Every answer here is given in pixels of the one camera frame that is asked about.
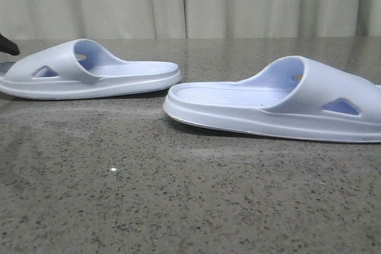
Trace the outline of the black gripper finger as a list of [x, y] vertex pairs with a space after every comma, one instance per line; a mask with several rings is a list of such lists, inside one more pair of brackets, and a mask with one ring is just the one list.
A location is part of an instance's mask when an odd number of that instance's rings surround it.
[[20, 54], [18, 45], [2, 34], [0, 34], [0, 51], [9, 55], [17, 56]]

